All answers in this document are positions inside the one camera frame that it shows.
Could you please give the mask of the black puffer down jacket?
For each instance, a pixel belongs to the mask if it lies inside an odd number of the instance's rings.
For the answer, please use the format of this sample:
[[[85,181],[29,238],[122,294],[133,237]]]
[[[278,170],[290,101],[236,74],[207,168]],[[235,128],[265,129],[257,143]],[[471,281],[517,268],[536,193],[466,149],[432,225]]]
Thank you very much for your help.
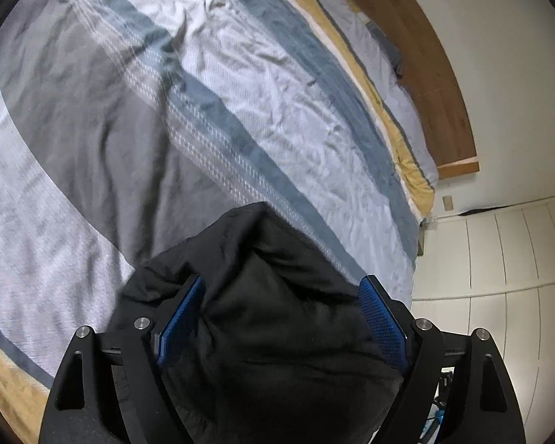
[[[401,383],[357,289],[263,202],[226,212],[135,270],[109,323],[127,328],[192,275],[197,326],[162,373],[196,443],[366,443]]]

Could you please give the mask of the wooden bed headboard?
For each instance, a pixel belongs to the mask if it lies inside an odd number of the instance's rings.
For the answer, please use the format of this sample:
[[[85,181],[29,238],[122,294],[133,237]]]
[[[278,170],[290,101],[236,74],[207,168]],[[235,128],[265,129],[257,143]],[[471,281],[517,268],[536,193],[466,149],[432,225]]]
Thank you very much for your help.
[[[353,0],[400,50],[401,78],[422,121],[440,178],[480,171],[464,99],[442,44],[417,0]]]

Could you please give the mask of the beige wall switch plate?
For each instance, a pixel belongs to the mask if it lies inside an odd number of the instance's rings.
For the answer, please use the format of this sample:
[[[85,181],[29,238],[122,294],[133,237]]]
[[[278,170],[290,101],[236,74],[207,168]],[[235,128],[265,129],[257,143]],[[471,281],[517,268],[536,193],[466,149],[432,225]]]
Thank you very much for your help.
[[[452,212],[454,210],[454,203],[451,195],[443,195],[442,202],[445,212]]]

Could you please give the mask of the grey blue pillow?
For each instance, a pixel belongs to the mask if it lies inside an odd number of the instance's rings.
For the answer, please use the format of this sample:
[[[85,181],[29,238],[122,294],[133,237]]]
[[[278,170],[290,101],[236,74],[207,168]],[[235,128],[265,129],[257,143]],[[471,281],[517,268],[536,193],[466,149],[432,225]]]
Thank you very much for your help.
[[[392,113],[408,140],[425,178],[437,185],[439,173],[423,132],[418,110],[399,81],[403,63],[399,49],[353,0],[317,0],[341,30],[367,71],[384,106]]]

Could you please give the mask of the striped blue yellow duvet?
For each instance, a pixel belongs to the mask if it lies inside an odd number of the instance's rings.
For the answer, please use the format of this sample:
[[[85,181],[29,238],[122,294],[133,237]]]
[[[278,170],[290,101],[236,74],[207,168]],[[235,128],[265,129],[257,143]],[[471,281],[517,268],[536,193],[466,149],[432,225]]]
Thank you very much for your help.
[[[38,440],[80,325],[133,270],[266,202],[411,300],[437,174],[333,0],[18,0],[0,25],[0,414]]]

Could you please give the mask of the wooden bedside table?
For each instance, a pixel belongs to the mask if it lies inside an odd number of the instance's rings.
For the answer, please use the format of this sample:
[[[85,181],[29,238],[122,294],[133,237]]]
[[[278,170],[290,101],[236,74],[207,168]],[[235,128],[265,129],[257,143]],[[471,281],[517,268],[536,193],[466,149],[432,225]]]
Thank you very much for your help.
[[[428,231],[434,231],[437,228],[437,219],[434,216],[428,216],[428,218],[423,219],[419,225],[418,232],[418,246],[417,246],[417,256],[422,257],[425,253],[425,243],[426,243],[426,233]]]

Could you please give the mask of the white wardrobe doors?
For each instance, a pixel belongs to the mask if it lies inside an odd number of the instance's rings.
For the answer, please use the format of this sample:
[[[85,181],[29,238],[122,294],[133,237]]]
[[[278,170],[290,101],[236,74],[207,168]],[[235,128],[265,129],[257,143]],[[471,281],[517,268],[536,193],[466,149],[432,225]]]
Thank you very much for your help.
[[[412,312],[443,331],[489,330],[529,443],[555,430],[555,198],[438,219],[425,232]]]

